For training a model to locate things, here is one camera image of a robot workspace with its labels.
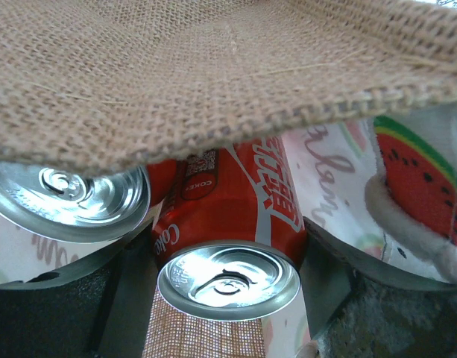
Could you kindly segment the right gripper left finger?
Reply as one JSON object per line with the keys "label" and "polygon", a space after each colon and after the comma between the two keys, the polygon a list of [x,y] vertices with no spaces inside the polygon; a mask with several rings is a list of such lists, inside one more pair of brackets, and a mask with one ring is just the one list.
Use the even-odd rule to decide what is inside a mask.
{"label": "right gripper left finger", "polygon": [[0,357],[140,357],[157,280],[145,224],[28,282],[0,284]]}

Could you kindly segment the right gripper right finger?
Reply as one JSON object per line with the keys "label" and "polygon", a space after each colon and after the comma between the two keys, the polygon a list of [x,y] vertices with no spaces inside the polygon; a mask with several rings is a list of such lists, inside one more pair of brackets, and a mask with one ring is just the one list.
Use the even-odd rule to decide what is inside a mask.
{"label": "right gripper right finger", "polygon": [[300,269],[322,357],[457,357],[457,286],[409,273],[305,219]]}

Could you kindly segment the red cola can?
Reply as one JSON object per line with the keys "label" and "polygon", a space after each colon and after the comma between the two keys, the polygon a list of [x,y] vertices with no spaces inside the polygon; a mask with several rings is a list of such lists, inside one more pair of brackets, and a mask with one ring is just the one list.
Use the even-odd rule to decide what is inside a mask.
{"label": "red cola can", "polygon": [[151,238],[157,287],[183,313],[246,321],[290,304],[307,235],[281,138],[181,162]]}
{"label": "red cola can", "polygon": [[164,160],[89,178],[47,166],[0,162],[0,214],[62,242],[117,240],[135,230],[173,184],[177,163]]}

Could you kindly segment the watermelon canvas tote bag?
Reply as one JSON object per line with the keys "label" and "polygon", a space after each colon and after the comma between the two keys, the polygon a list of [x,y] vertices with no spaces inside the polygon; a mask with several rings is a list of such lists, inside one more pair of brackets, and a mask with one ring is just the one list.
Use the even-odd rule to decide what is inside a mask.
{"label": "watermelon canvas tote bag", "polygon": [[96,178],[270,136],[303,223],[457,286],[456,9],[0,1],[0,162]]}

